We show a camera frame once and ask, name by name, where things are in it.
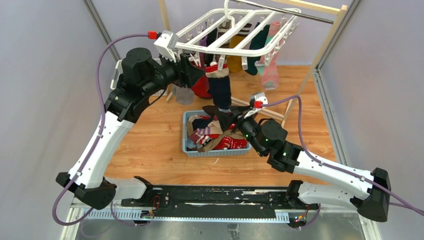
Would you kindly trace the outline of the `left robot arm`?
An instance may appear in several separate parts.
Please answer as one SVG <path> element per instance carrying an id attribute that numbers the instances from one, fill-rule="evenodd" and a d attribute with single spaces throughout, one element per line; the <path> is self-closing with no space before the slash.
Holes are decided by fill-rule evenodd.
<path id="1" fill-rule="evenodd" d="M 125 199 L 135 199 L 143 207 L 150 205 L 154 193 L 147 189 L 145 180 L 138 176 L 108 178 L 104 174 L 124 136 L 150 106 L 153 94 L 170 84 L 192 87 L 205 75 L 205 71 L 194 66 L 189 58 L 183 53 L 177 62 L 163 57 L 156 61 L 146 48 L 128 51 L 121 61 L 122 72 L 116 88 L 102 104 L 97 130 L 75 165 L 59 173 L 56 182 L 96 210 Z"/>

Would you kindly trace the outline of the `grey sock orange cuff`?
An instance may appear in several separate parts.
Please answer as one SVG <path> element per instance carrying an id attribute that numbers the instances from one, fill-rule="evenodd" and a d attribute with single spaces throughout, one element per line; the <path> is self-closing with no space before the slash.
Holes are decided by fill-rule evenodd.
<path id="1" fill-rule="evenodd" d="M 194 101 L 195 94 L 190 88 L 173 85 L 171 92 L 175 101 L 181 105 L 190 105 Z"/>

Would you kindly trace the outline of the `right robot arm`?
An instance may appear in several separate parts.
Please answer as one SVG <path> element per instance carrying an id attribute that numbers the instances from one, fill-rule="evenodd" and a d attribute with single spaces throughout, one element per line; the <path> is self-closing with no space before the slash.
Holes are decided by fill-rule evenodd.
<path id="1" fill-rule="evenodd" d="M 326 204 L 355 210 L 372 221 L 388 220 L 391 186 L 386 170 L 355 169 L 320 157 L 305 146 L 288 141 L 288 132 L 274 119 L 256 121 L 248 115 L 248 106 L 231 106 L 230 111 L 221 111 L 214 105 L 202 109 L 217 118 L 222 130 L 241 132 L 259 156 L 268 158 L 267 163 L 273 169 L 311 176 L 326 183 L 291 181 L 285 194 L 291 208 Z"/>

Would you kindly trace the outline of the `navy blue sock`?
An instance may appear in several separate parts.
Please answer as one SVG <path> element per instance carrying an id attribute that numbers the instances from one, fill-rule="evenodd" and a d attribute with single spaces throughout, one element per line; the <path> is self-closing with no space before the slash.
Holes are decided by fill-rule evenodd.
<path id="1" fill-rule="evenodd" d="M 227 65 L 224 64 L 221 70 L 217 65 L 207 66 L 205 75 L 208 78 L 208 93 L 212 96 L 214 105 L 219 109 L 228 110 L 232 103 L 232 93 Z"/>

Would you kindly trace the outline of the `red white sock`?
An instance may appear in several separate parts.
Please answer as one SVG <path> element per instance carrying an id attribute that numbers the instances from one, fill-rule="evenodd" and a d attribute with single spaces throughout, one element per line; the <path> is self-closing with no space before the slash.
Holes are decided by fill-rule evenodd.
<path id="1" fill-rule="evenodd" d="M 209 93 L 209 79 L 204 74 L 197 82 L 196 84 L 191 88 L 194 95 L 202 98 L 202 99 L 211 99 L 212 95 Z"/>

